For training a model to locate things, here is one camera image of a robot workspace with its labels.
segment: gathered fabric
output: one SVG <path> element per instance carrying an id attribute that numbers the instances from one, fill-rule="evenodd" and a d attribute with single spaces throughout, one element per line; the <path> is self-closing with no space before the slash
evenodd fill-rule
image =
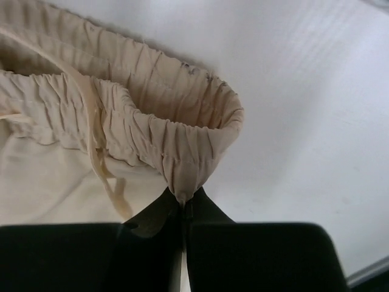
<path id="1" fill-rule="evenodd" d="M 110 161 L 158 172 L 179 202 L 192 198 L 241 130 L 230 86 L 49 4 L 0 5 L 0 119 L 11 132 L 85 152 L 123 219 L 125 180 Z"/>

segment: beige fabric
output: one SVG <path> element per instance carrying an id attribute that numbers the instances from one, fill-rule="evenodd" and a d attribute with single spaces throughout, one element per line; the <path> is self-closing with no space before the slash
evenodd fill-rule
<path id="1" fill-rule="evenodd" d="M 22 114 L 7 116 L 15 136 L 88 153 L 123 217 L 109 161 L 157 170 L 187 201 L 237 138 L 238 96 L 208 71 L 41 2 L 0 5 L 0 114 Z"/>

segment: white surface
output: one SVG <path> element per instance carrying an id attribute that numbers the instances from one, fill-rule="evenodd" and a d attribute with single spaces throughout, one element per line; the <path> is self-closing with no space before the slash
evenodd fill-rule
<path id="1" fill-rule="evenodd" d="M 347 275 L 389 254 L 389 15 L 351 0 L 51 0 L 215 72 L 246 108 L 205 188 L 237 221 L 310 221 Z"/>

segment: white background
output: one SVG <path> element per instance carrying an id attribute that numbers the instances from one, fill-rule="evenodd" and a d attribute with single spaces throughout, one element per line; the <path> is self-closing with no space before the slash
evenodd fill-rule
<path id="1" fill-rule="evenodd" d="M 389 254 L 389 15 L 353 0 L 51 2 L 239 93 L 243 132 L 205 185 L 234 220 L 318 223 L 346 275 Z"/>

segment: drawstring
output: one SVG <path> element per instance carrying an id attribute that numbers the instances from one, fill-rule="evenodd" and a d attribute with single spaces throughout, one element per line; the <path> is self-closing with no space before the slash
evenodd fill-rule
<path id="1" fill-rule="evenodd" d="M 89 159 L 91 160 L 92 169 L 94 173 L 97 175 L 97 177 L 100 179 L 100 181 L 103 183 L 105 191 L 108 194 L 109 199 L 111 200 L 112 204 L 114 205 L 119 215 L 122 216 L 123 219 L 125 220 L 130 219 L 133 214 L 131 212 L 131 208 L 129 204 L 124 198 L 123 192 L 121 192 L 121 190 L 124 189 L 122 179 L 117 179 L 117 187 L 115 188 L 115 191 L 112 191 L 111 186 L 109 185 L 106 179 L 106 175 L 104 174 L 104 171 L 102 169 L 100 158 L 98 157 L 96 147 L 94 145 L 95 141 L 94 141 L 93 129 L 94 129 L 94 120 L 95 120 L 97 106 L 95 101 L 95 95 L 91 88 L 90 79 L 84 75 L 81 75 L 76 69 L 74 69 L 72 66 L 70 66 L 63 60 L 56 58 L 51 54 L 48 54 L 47 52 L 43 51 L 42 48 L 35 46 L 34 44 L 20 38 L 16 34 L 8 31 L 3 27 L 0 27 L 0 34 L 3 34 L 17 41 L 18 43 L 24 45 L 25 47 L 28 47 L 29 49 L 37 52 L 43 58 L 51 61 L 63 72 L 65 72 L 75 83 L 81 95 L 84 108 L 86 111 L 86 123 L 88 129 L 86 135 L 87 137 L 86 151 L 88 153 Z M 29 118 L 22 114 L 6 114 L 6 115 L 0 115 L 0 119 L 27 120 Z"/>

